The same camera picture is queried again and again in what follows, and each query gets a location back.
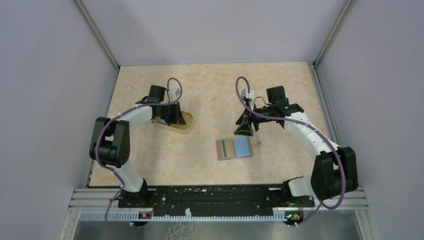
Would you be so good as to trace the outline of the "beige oval card tray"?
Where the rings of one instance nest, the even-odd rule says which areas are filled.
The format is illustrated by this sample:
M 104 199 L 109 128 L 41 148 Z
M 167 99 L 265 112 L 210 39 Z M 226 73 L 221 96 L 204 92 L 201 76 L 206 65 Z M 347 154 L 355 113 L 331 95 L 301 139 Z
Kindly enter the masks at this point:
M 154 123 L 157 124 L 160 128 L 179 133 L 179 134 L 188 134 L 191 132 L 191 130 L 194 127 L 195 119 L 194 116 L 186 111 L 182 111 L 182 117 L 185 120 L 185 124 L 182 123 L 173 123 L 173 124 L 167 124 L 163 119 L 160 117 L 156 117 L 154 120 Z

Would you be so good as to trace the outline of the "brown leather card holder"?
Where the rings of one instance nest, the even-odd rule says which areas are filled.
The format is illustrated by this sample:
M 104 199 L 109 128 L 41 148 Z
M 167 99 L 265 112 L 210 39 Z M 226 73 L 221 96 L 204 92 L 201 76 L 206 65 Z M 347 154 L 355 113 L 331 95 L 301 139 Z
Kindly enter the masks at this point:
M 221 140 L 232 140 L 233 149 L 235 153 L 235 156 L 233 158 L 221 159 L 221 150 L 220 150 Z M 258 148 L 261 145 L 262 145 L 261 140 L 252 140 L 252 138 L 249 136 L 239 136 L 234 138 L 217 139 L 215 141 L 217 160 L 227 161 L 227 160 L 234 160 L 234 159 L 251 158 L 254 156 L 253 149 Z

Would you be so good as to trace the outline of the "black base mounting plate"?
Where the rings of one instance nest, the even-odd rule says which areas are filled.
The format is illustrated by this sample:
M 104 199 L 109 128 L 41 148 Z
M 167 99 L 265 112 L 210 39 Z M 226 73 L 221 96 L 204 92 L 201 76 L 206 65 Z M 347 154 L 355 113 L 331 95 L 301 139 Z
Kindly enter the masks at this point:
M 195 217 L 271 216 L 274 208 L 314 208 L 312 197 L 294 197 L 287 182 L 276 184 L 147 185 L 148 199 L 123 197 L 120 208 L 153 208 L 153 215 Z

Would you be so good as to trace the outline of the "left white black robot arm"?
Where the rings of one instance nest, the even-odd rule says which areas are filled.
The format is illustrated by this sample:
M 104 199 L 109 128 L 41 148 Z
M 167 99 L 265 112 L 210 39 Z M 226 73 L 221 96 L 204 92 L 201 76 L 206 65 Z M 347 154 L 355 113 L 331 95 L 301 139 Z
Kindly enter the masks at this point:
M 95 120 L 89 156 L 117 177 L 121 183 L 121 195 L 130 198 L 138 207 L 149 203 L 150 193 L 146 180 L 129 161 L 130 133 L 144 123 L 185 125 L 179 103 L 181 96 L 181 88 L 151 85 L 149 94 L 130 109 L 112 118 L 98 117 Z

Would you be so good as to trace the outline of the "left aluminium corner post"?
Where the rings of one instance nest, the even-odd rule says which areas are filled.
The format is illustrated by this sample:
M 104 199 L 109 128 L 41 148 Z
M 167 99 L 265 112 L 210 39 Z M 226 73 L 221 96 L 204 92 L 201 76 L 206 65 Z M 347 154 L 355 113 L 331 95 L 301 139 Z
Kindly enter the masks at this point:
M 111 49 L 109 48 L 105 38 L 103 37 L 100 29 L 95 23 L 85 3 L 82 0 L 73 0 L 72 2 L 74 3 L 77 10 L 80 12 L 84 22 L 86 23 L 89 31 L 93 35 L 94 39 L 96 40 L 97 44 L 99 45 L 105 57 L 109 60 L 113 68 L 119 71 L 120 65 L 118 64 L 116 58 L 114 57 Z

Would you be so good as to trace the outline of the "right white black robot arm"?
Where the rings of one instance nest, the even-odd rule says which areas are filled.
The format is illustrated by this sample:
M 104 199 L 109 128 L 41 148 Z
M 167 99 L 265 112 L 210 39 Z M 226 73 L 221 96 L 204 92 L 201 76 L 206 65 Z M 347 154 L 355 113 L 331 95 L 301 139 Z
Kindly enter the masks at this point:
M 266 90 L 268 103 L 255 104 L 253 90 L 244 89 L 239 95 L 247 109 L 236 121 L 235 135 L 253 136 L 261 123 L 276 122 L 291 133 L 314 159 L 310 176 L 297 177 L 283 183 L 281 199 L 287 206 L 295 206 L 303 196 L 327 200 L 357 190 L 356 154 L 351 147 L 341 147 L 329 140 L 308 119 L 297 103 L 290 103 L 283 86 Z

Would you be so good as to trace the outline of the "right aluminium corner post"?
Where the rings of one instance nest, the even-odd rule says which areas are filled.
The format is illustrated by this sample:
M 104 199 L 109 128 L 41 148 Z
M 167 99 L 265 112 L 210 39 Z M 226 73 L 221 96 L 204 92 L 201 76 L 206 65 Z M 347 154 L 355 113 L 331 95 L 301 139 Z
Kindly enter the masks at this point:
M 341 30 L 344 22 L 346 21 L 346 18 L 348 17 L 349 13 L 352 11 L 352 8 L 354 7 L 356 0 L 345 0 L 344 4 L 334 22 L 332 25 L 329 34 L 327 35 L 320 51 L 318 52 L 318 55 L 313 62 L 313 66 L 316 70 L 319 69 L 320 65 L 323 62 L 324 57 L 328 53 L 331 45 L 333 44 L 334 40 L 336 39 L 339 31 Z

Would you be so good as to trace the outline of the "aluminium corner post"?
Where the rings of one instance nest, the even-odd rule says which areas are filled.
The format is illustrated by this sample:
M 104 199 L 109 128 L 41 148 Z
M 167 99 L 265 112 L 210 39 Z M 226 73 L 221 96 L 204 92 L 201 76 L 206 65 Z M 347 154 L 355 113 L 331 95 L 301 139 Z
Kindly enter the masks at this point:
M 109 48 L 105 38 L 103 37 L 100 29 L 95 23 L 85 3 L 82 0 L 73 0 L 72 2 L 74 3 L 77 10 L 80 12 L 84 22 L 86 23 L 89 31 L 93 35 L 94 39 L 96 40 L 97 44 L 99 45 L 105 57 L 109 60 L 113 68 L 119 71 L 120 65 L 118 64 L 116 58 L 114 57 L 111 49 Z
M 349 13 L 352 11 L 352 8 L 354 7 L 356 0 L 345 0 L 344 4 L 334 22 L 332 25 L 329 34 L 327 35 L 320 51 L 318 52 L 318 55 L 313 62 L 313 66 L 316 70 L 319 69 L 320 65 L 323 62 L 324 57 L 328 53 L 331 45 L 333 44 L 334 40 L 336 39 L 339 31 L 341 30 L 344 22 L 346 21 L 346 18 L 348 17 Z

